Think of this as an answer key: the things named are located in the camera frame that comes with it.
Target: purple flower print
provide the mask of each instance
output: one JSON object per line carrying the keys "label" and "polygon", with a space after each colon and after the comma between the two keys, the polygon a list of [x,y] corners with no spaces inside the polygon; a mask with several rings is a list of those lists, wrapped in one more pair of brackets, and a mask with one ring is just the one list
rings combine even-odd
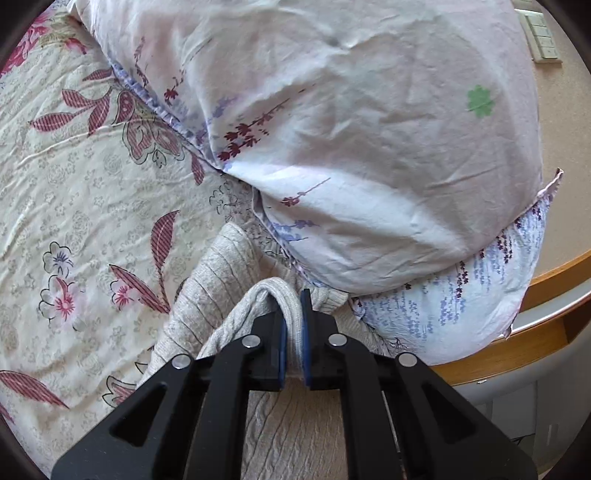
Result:
{"label": "purple flower print", "polygon": [[61,247],[57,242],[49,244],[49,252],[43,254],[43,268],[47,273],[57,273],[61,278],[67,278],[70,269],[74,267],[72,252],[68,247]]}

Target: pink leaf pattern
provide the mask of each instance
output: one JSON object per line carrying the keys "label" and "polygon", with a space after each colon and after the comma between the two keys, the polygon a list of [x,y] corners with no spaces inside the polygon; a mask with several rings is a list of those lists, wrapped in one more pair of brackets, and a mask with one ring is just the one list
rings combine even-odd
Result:
{"label": "pink leaf pattern", "polygon": [[168,309],[170,309],[170,306],[168,304],[168,298],[166,296],[166,289],[164,288],[164,276],[162,274],[162,266],[164,265],[164,261],[166,260],[166,257],[170,252],[170,247],[172,246],[173,225],[174,219],[176,218],[177,214],[178,210],[175,210],[160,217],[154,224],[151,235],[152,255],[154,256],[154,263],[156,264],[156,269],[158,270],[158,278],[160,279],[160,290],[162,292],[164,303],[166,304]]}
{"label": "pink leaf pattern", "polygon": [[83,82],[87,80],[102,80],[109,78],[111,73],[113,72],[112,69],[99,69],[92,72],[90,75],[87,75],[82,79]]}
{"label": "pink leaf pattern", "polygon": [[12,419],[12,417],[10,416],[10,414],[8,413],[8,410],[4,408],[4,406],[0,403],[0,416],[4,417],[5,419],[7,419],[10,423],[14,423],[14,420]]}
{"label": "pink leaf pattern", "polygon": [[88,117],[88,136],[91,136],[96,130],[103,126],[109,113],[109,97],[111,96],[111,88],[107,91],[105,96],[98,101],[94,110]]}
{"label": "pink leaf pattern", "polygon": [[0,382],[23,397],[68,408],[65,403],[51,393],[39,380],[28,375],[3,370],[0,371]]}
{"label": "pink leaf pattern", "polygon": [[96,103],[95,100],[86,98],[80,92],[75,90],[64,89],[61,91],[61,96],[63,97],[64,103],[67,106],[72,106],[75,108],[90,107]]}
{"label": "pink leaf pattern", "polygon": [[117,116],[115,117],[115,123],[127,122],[134,114],[135,110],[135,99],[134,96],[123,91],[117,96]]}
{"label": "pink leaf pattern", "polygon": [[152,290],[150,290],[150,287],[147,286],[144,282],[142,282],[138,277],[133,275],[133,273],[128,272],[124,268],[118,267],[117,265],[109,266],[115,277],[124,282],[129,288],[135,288],[137,291],[139,291],[139,295],[141,296],[139,301],[141,303],[151,308],[152,310],[155,310],[156,312],[170,312],[170,307],[162,305],[158,297],[154,294]]}
{"label": "pink leaf pattern", "polygon": [[68,50],[76,51],[78,53],[86,55],[86,46],[76,37],[67,38],[64,42],[64,45]]}
{"label": "pink leaf pattern", "polygon": [[199,157],[193,152],[191,152],[191,170],[193,171],[195,183],[201,185],[205,176],[205,171],[203,170],[203,165],[201,165],[201,162],[199,161]]}
{"label": "pink leaf pattern", "polygon": [[107,405],[115,408],[135,391],[135,384],[122,382],[110,375],[107,377],[107,389],[109,393],[103,395],[103,400]]}
{"label": "pink leaf pattern", "polygon": [[37,120],[30,121],[29,124],[41,132],[51,132],[53,130],[57,130],[58,128],[63,127],[65,124],[75,119],[79,113],[80,112],[48,113],[47,115],[43,115]]}

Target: floral bedsheet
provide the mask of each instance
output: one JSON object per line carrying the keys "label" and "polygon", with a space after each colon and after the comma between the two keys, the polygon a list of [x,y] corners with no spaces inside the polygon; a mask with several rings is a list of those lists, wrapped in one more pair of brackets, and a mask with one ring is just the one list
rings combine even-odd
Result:
{"label": "floral bedsheet", "polygon": [[122,87],[64,3],[0,71],[0,416],[46,474],[133,392],[225,222],[281,255],[251,188]]}

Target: light switch panel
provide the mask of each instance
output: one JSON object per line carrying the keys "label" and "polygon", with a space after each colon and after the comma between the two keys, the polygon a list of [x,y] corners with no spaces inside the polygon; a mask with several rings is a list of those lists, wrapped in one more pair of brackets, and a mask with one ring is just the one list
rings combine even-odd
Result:
{"label": "light switch panel", "polygon": [[562,62],[552,32],[546,25],[544,14],[518,8],[515,11],[519,15],[519,22],[525,31],[534,62]]}
{"label": "light switch panel", "polygon": [[522,10],[531,10],[533,12],[542,11],[540,4],[535,0],[513,0],[513,6],[515,8],[521,8]]}

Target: pink flower pattern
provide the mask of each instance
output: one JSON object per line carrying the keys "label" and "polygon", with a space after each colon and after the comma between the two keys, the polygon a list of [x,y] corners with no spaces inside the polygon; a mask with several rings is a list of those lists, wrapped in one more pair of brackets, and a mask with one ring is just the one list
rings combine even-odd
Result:
{"label": "pink flower pattern", "polygon": [[72,325],[83,310],[82,294],[74,282],[67,283],[63,278],[52,275],[47,288],[41,291],[39,311],[50,323],[55,320],[59,326]]}
{"label": "pink flower pattern", "polygon": [[51,11],[45,10],[39,15],[33,24],[28,28],[17,47],[8,57],[8,61],[0,70],[0,78],[10,72],[14,67],[19,67],[27,59],[29,52],[36,45],[39,38],[49,32],[46,22],[51,18]]}
{"label": "pink flower pattern", "polygon": [[115,280],[114,282],[111,282],[111,291],[113,292],[111,300],[115,305],[117,305],[119,310],[126,305],[130,305],[133,302],[141,300],[139,290],[126,285],[125,282],[121,280]]}

